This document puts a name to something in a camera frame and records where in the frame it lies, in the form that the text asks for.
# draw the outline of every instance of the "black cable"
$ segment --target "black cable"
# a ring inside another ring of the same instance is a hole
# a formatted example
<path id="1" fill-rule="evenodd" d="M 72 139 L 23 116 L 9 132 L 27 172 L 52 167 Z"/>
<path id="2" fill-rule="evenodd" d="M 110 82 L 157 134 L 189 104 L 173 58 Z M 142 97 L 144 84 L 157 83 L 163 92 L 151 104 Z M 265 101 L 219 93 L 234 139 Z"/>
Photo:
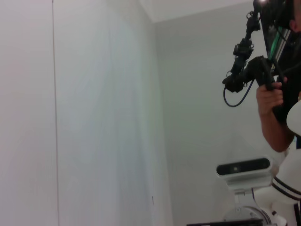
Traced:
<path id="1" fill-rule="evenodd" d="M 252 80 L 252 82 L 251 82 L 251 84 L 250 84 L 248 90 L 246 91 L 244 97 L 241 99 L 241 101 L 240 101 L 237 105 L 230 105 L 230 104 L 228 103 L 227 98 L 226 98 L 226 87 L 225 87 L 225 89 L 224 89 L 224 101 L 225 101 L 226 105 L 228 105 L 229 107 L 238 107 L 238 106 L 240 106 L 240 105 L 243 103 L 243 101 L 245 100 L 246 96 L 248 95 L 248 93 L 249 93 L 249 91 L 250 91 L 250 89 L 251 89 L 253 83 L 254 83 L 254 80 Z"/>

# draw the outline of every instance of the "hand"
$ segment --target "hand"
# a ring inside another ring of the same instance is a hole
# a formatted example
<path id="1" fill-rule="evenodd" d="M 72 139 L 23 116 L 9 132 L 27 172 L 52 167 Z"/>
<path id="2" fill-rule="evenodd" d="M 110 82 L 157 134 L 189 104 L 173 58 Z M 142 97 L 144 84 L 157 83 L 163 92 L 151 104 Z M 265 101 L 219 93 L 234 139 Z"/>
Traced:
<path id="1" fill-rule="evenodd" d="M 274 90 L 272 91 L 268 91 L 265 85 L 260 86 L 257 89 L 256 99 L 260 116 L 271 114 L 273 112 L 273 107 L 283 104 L 283 93 L 281 90 L 282 83 L 275 82 L 272 86 L 274 87 Z"/>

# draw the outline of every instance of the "finger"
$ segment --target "finger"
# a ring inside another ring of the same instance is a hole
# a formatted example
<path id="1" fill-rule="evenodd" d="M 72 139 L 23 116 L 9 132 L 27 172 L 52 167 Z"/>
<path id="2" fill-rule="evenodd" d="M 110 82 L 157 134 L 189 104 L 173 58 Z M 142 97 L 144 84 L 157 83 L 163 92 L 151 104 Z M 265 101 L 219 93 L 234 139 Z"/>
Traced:
<path id="1" fill-rule="evenodd" d="M 275 89 L 281 89 L 282 83 L 281 82 L 274 82 L 274 83 L 272 83 L 272 87 L 274 87 Z"/>
<path id="2" fill-rule="evenodd" d="M 283 91 L 280 90 L 280 89 L 275 89 L 275 90 L 273 90 L 273 93 L 274 93 L 275 95 L 283 95 Z"/>
<path id="3" fill-rule="evenodd" d="M 283 92 L 280 89 L 275 89 L 273 91 L 265 91 L 265 92 L 259 92 L 258 98 L 270 98 L 270 97 L 277 97 L 282 96 Z"/>
<path id="4" fill-rule="evenodd" d="M 276 106 L 279 106 L 279 105 L 282 105 L 283 104 L 283 100 L 278 100 L 278 101 L 274 101 L 270 104 L 270 107 L 273 108 L 273 107 L 276 107 Z"/>
<path id="5" fill-rule="evenodd" d="M 267 91 L 267 87 L 265 85 L 262 85 L 258 87 L 257 91 Z"/>
<path id="6" fill-rule="evenodd" d="M 269 100 L 264 100 L 261 102 L 261 104 L 269 106 L 270 104 L 273 104 L 275 102 L 280 102 L 280 101 L 283 101 L 283 98 L 273 98 Z"/>

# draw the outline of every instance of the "ceiling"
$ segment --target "ceiling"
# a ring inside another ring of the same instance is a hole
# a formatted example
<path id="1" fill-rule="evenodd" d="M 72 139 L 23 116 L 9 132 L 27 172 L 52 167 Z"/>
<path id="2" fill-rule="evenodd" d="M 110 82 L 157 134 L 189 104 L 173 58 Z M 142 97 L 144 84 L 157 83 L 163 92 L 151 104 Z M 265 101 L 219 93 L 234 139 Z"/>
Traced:
<path id="1" fill-rule="evenodd" d="M 227 7 L 252 0 L 139 0 L 154 22 Z"/>

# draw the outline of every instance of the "black surface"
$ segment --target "black surface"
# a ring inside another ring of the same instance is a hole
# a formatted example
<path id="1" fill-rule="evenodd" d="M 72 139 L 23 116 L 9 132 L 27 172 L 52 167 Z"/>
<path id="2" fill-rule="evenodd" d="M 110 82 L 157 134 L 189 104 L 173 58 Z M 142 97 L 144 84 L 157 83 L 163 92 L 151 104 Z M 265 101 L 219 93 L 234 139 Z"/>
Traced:
<path id="1" fill-rule="evenodd" d="M 211 223 L 192 224 L 187 226 L 262 226 L 262 219 L 247 219 L 238 221 L 221 221 Z"/>

